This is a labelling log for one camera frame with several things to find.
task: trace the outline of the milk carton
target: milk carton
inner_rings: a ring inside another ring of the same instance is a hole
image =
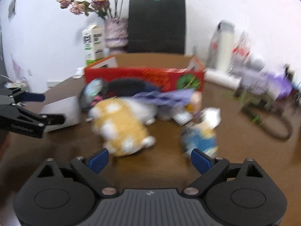
[[[86,64],[92,64],[104,57],[103,49],[105,47],[103,29],[96,23],[88,24],[82,32],[85,44]]]

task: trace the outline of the white wall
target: white wall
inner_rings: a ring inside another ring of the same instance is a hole
[[[47,81],[64,80],[85,65],[81,31],[95,16],[76,16],[56,0],[17,0],[17,14],[8,21],[11,0],[0,1],[3,49],[7,71],[14,78],[11,55],[24,69],[31,89],[44,92]],[[267,68],[289,63],[301,73],[300,0],[186,0],[186,53],[198,43],[207,57],[208,45],[222,19],[236,24],[237,34],[249,32],[252,52],[264,57]],[[128,14],[124,0],[123,16]]]

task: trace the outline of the vase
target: vase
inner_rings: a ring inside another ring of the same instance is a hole
[[[128,44],[128,20],[115,18],[105,20],[106,47],[110,54],[125,53],[124,47]]]

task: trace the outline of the flower bouquet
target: flower bouquet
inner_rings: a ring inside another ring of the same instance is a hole
[[[89,1],[77,1],[77,0],[57,0],[60,3],[62,9],[66,9],[71,5],[70,11],[76,15],[85,14],[89,16],[89,13],[97,13],[99,17],[106,19],[119,18],[122,10],[123,0],[121,0],[120,13],[117,11],[118,0],[114,0],[115,13],[112,14],[109,0],[89,0]]]

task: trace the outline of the white cylinder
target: white cylinder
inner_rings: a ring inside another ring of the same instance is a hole
[[[216,50],[217,69],[228,72],[234,47],[234,25],[228,21],[222,20],[218,26],[219,40]]]

